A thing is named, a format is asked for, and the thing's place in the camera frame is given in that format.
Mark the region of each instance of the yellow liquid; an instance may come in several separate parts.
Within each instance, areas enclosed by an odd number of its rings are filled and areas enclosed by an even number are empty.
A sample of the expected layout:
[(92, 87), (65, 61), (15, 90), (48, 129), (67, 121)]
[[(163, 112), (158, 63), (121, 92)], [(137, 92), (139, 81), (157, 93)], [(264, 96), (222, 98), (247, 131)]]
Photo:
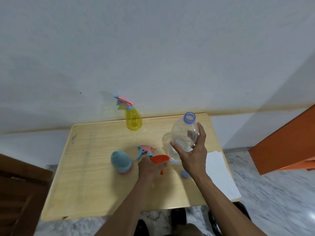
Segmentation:
[(135, 131), (142, 126), (142, 119), (135, 108), (132, 110), (125, 110), (126, 112), (126, 124), (128, 129)]

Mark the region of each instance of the forearm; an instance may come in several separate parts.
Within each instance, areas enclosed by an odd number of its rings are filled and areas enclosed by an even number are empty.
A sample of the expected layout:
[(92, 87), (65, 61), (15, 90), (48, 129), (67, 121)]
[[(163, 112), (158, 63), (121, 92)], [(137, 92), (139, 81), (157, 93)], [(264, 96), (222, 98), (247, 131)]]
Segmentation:
[(211, 213), (225, 236), (266, 236), (212, 182), (208, 175), (194, 177)]
[(95, 236), (132, 236), (137, 226), (143, 202), (147, 197), (149, 185), (149, 181), (138, 179), (129, 195)]

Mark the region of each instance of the hand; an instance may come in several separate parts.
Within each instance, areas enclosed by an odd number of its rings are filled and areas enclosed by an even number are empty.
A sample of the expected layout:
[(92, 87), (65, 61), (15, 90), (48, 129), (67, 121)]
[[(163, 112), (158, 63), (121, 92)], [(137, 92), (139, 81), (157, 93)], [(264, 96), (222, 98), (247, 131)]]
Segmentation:
[(168, 161), (164, 161), (160, 164), (154, 164), (148, 156), (143, 157), (138, 163), (139, 180), (152, 182), (154, 179), (160, 176), (161, 170), (167, 167), (168, 164)]
[(192, 146), (192, 151), (185, 152), (180, 145), (171, 142), (172, 147), (174, 147), (179, 154), (183, 168), (192, 178), (206, 174), (207, 149), (204, 146), (206, 133), (200, 123), (197, 123), (197, 125), (199, 127), (199, 136), (195, 146)]

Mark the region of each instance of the person's left hand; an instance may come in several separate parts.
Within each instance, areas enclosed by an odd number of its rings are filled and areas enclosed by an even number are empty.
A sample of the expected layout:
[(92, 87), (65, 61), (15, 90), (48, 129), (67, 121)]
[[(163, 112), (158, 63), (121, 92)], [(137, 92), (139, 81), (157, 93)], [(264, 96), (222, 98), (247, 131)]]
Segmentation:
[(138, 163), (139, 180), (152, 182), (154, 179), (160, 176), (161, 170), (167, 167), (168, 164), (168, 161), (164, 161), (160, 164), (154, 164), (148, 156), (143, 157)]

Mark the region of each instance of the detached spray head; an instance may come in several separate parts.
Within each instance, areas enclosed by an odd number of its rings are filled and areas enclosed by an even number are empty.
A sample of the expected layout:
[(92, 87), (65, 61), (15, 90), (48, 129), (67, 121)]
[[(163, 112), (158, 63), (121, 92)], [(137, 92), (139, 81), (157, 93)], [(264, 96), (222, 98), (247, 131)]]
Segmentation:
[(114, 97), (117, 99), (116, 106), (123, 103), (126, 105), (127, 110), (132, 110), (133, 109), (132, 105), (136, 105), (134, 102), (131, 102), (130, 100), (128, 100), (122, 96), (115, 95)]

